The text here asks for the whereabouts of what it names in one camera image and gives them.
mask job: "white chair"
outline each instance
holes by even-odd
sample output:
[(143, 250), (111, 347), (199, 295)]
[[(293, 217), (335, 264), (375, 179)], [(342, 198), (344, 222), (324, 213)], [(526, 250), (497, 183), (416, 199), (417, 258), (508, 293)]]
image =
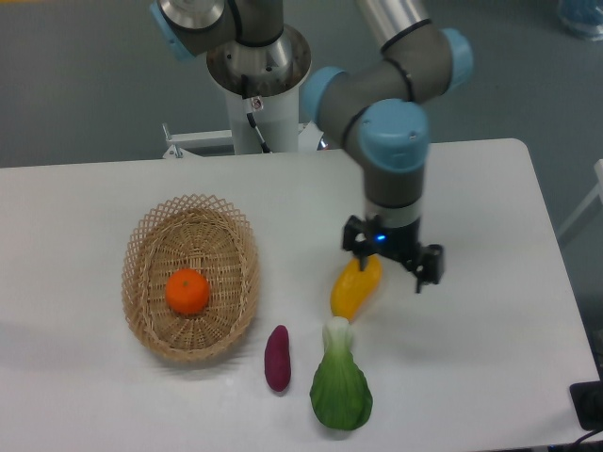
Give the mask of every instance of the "white chair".
[(596, 217), (603, 205), (603, 160), (595, 163), (595, 173), (598, 183), (588, 195), (578, 204), (578, 207), (562, 223), (557, 231), (557, 241), (560, 248), (567, 246), (584, 227)]

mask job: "blue object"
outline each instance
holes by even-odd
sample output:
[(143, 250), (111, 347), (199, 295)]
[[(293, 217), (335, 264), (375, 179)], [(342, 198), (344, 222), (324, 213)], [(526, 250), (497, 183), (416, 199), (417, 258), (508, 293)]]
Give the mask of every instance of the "blue object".
[(360, 147), (376, 166), (404, 173), (425, 164), (429, 125), (427, 115), (417, 104), (386, 99), (370, 106), (360, 121)]
[(157, 25), (159, 25), (159, 28), (161, 29), (163, 39), (166, 40), (166, 42), (170, 46), (170, 50), (174, 54), (176, 59), (178, 61), (186, 61), (188, 59), (193, 59), (195, 56), (188, 51), (187, 47), (185, 47), (185, 45), (174, 34), (173, 30), (170, 27), (170, 24), (168, 24), (166, 18), (163, 17), (163, 14), (161, 14), (159, 6), (156, 2), (153, 2), (149, 6), (149, 10), (151, 11), (153, 18), (157, 22)]
[(473, 74), (473, 51), (469, 41), (458, 30), (445, 28), (442, 33), (448, 39), (452, 52), (452, 76), (448, 91), (467, 82)]
[(318, 125), (318, 112), (320, 111), (320, 103), (322, 96), (329, 87), (329, 84), (343, 69), (333, 66), (328, 66), (316, 71), (307, 82), (301, 92), (301, 106), (303, 110), (310, 115), (312, 121)]
[(586, 40), (603, 40), (603, 0), (560, 0), (563, 24)]

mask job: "black cable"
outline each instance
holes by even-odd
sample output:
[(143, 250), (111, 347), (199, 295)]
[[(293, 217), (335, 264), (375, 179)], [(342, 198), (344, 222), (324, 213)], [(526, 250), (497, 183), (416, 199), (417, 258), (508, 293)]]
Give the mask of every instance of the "black cable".
[[(249, 77), (245, 74), (241, 75), (241, 91), (241, 97), (244, 101), (247, 101), (250, 97), (252, 97), (249, 93)], [(262, 136), (262, 133), (260, 132), (260, 129), (257, 126), (257, 122), (255, 122), (255, 118), (253, 117), (253, 113), (251, 111), (247, 113), (247, 122), (257, 136), (257, 140), (262, 148), (262, 153), (272, 153), (272, 150), (268, 147), (268, 144), (266, 144), (266, 141), (264, 140), (264, 137)]]
[(581, 436), (580, 438), (578, 438), (575, 443), (573, 443), (572, 445), (570, 445), (569, 449), (567, 449), (567, 452), (575, 452), (575, 451), (577, 451), (578, 447), (580, 446), (580, 444), (584, 440), (588, 440), (590, 437), (598, 435), (601, 432), (603, 432), (603, 428), (598, 428), (597, 430), (589, 431), (584, 436)]

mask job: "metal bracket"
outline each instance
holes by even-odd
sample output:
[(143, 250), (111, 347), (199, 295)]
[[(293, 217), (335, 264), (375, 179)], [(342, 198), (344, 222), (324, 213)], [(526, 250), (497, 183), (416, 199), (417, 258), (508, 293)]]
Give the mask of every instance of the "metal bracket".
[[(212, 132), (197, 132), (193, 134), (172, 135), (168, 125), (162, 124), (163, 134), (168, 145), (168, 150), (163, 158), (184, 158), (185, 156), (204, 156), (204, 150), (210, 153), (210, 148), (233, 145), (233, 133), (230, 130), (217, 130)], [(299, 152), (313, 153), (328, 149), (324, 134), (313, 122), (300, 124)], [(194, 149), (195, 153), (186, 151)]]

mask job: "purple sweet potato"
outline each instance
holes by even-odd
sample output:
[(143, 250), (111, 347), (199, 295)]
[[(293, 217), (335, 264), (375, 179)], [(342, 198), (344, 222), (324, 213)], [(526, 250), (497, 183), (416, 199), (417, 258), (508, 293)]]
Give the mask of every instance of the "purple sweet potato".
[(291, 381), (289, 332), (283, 325), (274, 329), (266, 343), (264, 373), (268, 386), (277, 393), (284, 391)]

